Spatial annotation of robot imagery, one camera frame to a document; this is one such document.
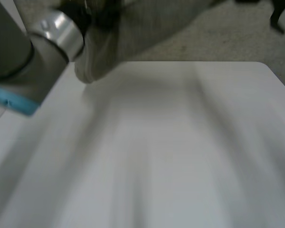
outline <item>gray carpet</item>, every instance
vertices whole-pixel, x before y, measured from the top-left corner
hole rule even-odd
[[[16,0],[26,25],[45,6],[58,0]],[[270,29],[272,7],[232,1],[202,13],[185,30],[133,58],[155,61],[258,61],[265,63],[285,85],[285,36]]]

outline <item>blue ring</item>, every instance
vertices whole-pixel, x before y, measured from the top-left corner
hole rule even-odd
[[[40,107],[37,102],[3,89],[0,89],[0,105],[28,116]]]

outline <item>white tabletop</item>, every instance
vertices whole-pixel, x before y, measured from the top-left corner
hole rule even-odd
[[[253,62],[70,65],[0,118],[0,228],[285,228],[285,87]]]

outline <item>silver metal ring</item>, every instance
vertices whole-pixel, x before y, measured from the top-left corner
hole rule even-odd
[[[65,52],[69,61],[74,61],[84,46],[84,39],[77,25],[58,10],[47,11],[28,31],[55,43]]]

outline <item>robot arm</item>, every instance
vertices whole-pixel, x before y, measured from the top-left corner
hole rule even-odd
[[[0,105],[34,114],[82,51],[89,23],[82,6],[62,5],[49,9],[25,35],[0,4]]]

